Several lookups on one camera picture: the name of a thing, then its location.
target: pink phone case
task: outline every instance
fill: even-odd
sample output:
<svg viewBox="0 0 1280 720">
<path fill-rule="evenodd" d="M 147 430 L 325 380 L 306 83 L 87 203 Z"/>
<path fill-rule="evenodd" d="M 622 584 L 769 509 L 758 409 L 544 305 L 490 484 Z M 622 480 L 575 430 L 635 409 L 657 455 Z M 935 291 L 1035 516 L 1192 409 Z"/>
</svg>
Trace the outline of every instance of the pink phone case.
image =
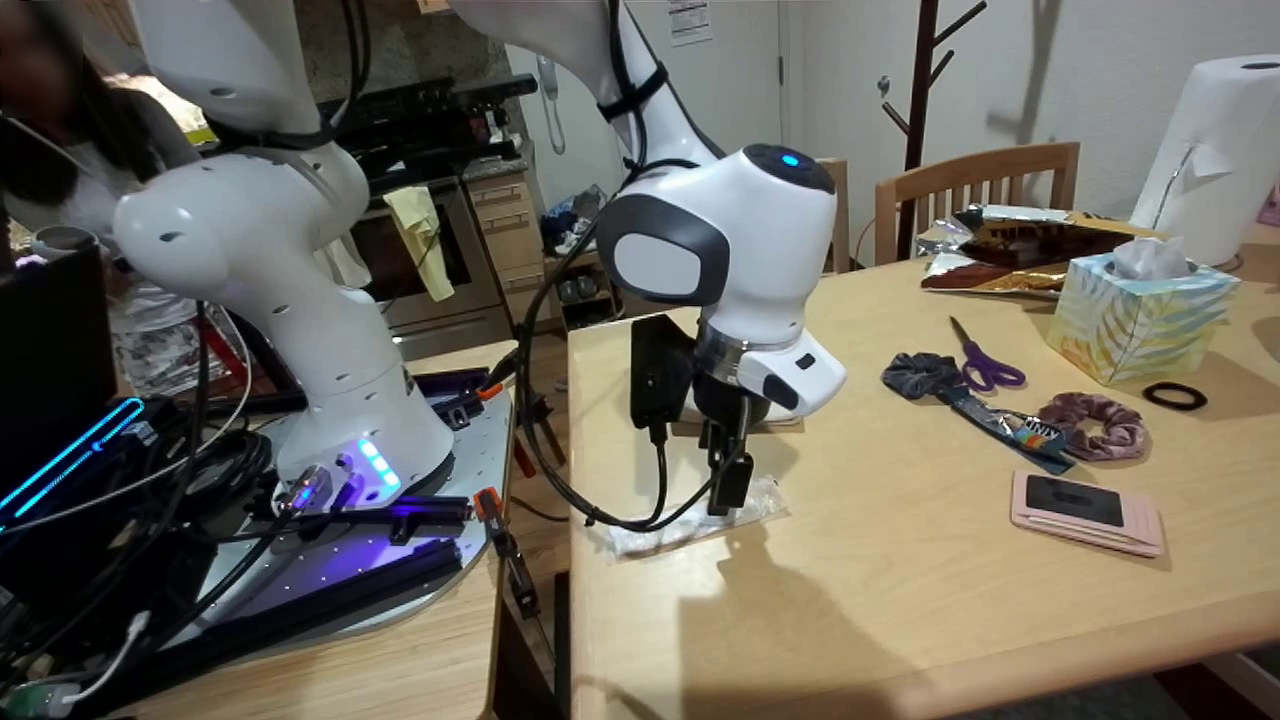
<svg viewBox="0 0 1280 720">
<path fill-rule="evenodd" d="M 1099 547 L 1118 547 L 1118 551 L 1136 551 L 1136 557 L 1166 557 L 1161 511 L 1148 494 L 1104 489 L 1104 490 L 1119 494 L 1119 528 L 1114 528 L 1114 524 L 1095 524 L 1095 518 L 1082 518 L 1082 516 L 1027 509 L 1027 475 L 1035 475 L 1035 471 L 1021 471 L 1013 480 L 1007 518 L 1018 528 L 1053 532 L 1053 534 L 1067 534 L 1067 539 L 1086 539 L 1086 543 L 1099 543 Z"/>
</svg>

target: floor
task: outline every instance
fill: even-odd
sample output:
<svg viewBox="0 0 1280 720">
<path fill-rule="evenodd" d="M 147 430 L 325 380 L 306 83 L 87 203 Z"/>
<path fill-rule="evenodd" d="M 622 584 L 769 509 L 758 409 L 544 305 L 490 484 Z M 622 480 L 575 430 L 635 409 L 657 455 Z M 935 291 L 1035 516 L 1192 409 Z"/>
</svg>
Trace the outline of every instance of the floor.
<svg viewBox="0 0 1280 720">
<path fill-rule="evenodd" d="M 569 344 L 564 335 L 541 335 L 531 353 L 531 383 L 551 409 L 551 428 L 560 436 L 560 449 L 569 449 Z M 519 547 L 530 557 L 530 568 L 541 584 L 544 600 L 544 624 L 541 630 L 550 635 L 544 647 L 556 647 L 556 574 L 569 571 L 569 509 L 556 499 L 556 490 L 541 475 L 519 475 L 508 484 L 511 494 L 511 528 L 519 534 Z M 530 672 L 508 672 L 508 687 L 531 687 Z M 975 720 L 1202 720 L 1202 715 L 1240 715 L 1223 712 L 1232 694 L 1221 694 L 1223 687 L 1210 675 L 1188 667 L 1166 672 L 1166 675 L 1136 675 L 1136 679 L 1118 679 L 1118 685 L 1095 685 L 1086 692 L 1067 694 L 1047 694 L 1018 709 L 994 709 L 975 712 Z"/>
</svg>

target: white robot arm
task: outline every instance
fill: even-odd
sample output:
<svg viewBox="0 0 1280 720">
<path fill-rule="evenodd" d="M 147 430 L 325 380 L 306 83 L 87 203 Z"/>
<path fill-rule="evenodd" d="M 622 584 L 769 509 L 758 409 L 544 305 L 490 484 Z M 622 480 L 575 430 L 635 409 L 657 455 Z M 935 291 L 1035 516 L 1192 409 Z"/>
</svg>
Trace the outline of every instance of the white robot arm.
<svg viewBox="0 0 1280 720">
<path fill-rule="evenodd" d="M 376 305 L 330 284 L 311 258 L 356 222 L 369 189 L 356 161 L 325 141 L 293 0 L 129 6 L 156 76 L 262 147 L 164 171 L 129 194 L 115 210 L 124 257 L 156 284 L 253 321 L 296 371 L 309 411 L 273 425 L 282 480 L 309 475 L 319 509 L 337 494 L 353 509 L 393 503 L 448 461 L 453 430 L 404 380 Z M 712 396 L 790 411 L 837 396 L 843 368 L 802 325 L 831 241 L 830 176 L 771 142 L 731 154 L 712 147 L 622 0 L 453 6 L 493 40 L 551 57 L 597 93 L 635 163 L 632 182 L 602 208 L 597 241 L 622 284 L 704 308 Z"/>
</svg>

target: tissue box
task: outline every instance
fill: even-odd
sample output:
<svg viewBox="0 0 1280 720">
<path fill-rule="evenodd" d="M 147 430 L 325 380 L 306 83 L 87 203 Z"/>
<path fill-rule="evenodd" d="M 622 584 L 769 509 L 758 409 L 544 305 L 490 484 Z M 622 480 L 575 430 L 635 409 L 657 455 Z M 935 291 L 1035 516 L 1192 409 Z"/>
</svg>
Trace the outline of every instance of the tissue box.
<svg viewBox="0 0 1280 720">
<path fill-rule="evenodd" d="M 1210 263 L 1128 280 L 1114 271 L 1114 257 L 1078 257 L 1047 335 L 1104 383 L 1166 380 L 1202 363 L 1232 291 L 1235 280 Z"/>
</svg>

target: wooden table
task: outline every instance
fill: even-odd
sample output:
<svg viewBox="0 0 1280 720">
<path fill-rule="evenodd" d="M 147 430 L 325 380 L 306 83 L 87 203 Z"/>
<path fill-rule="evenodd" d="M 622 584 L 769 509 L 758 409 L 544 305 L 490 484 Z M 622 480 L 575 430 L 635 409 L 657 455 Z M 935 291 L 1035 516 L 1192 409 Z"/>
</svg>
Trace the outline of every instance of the wooden table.
<svg viewBox="0 0 1280 720">
<path fill-rule="evenodd" d="M 1089 380 L 1047 348 L 1043 308 L 920 291 L 920 263 L 830 277 L 807 326 L 850 387 L 754 436 L 786 516 L 648 558 L 574 534 L 575 715 L 951 715 L 1280 638 L 1276 250 L 1245 277 L 1185 377 L 1210 391 L 1192 417 Z M 1104 391 L 1145 411 L 1148 461 L 1071 480 L 1148 490 L 1168 558 L 1013 528 L 1007 480 L 1027 463 L 882 383 L 897 353 L 957 355 L 949 316 L 1027 371 L 1004 409 Z M 569 353 L 575 489 L 643 516 L 657 461 L 630 425 L 630 326 L 575 330 Z M 691 436 L 671 441 L 671 475 L 704 480 Z"/>
<path fill-rule="evenodd" d="M 432 355 L 411 371 L 490 368 L 511 344 Z M 170 687 L 115 715 L 137 720 L 477 720 L 493 699 L 496 652 L 496 558 L 484 551 L 477 568 L 455 574 L 428 607 L 409 621 L 237 659 L 214 675 Z"/>
</svg>

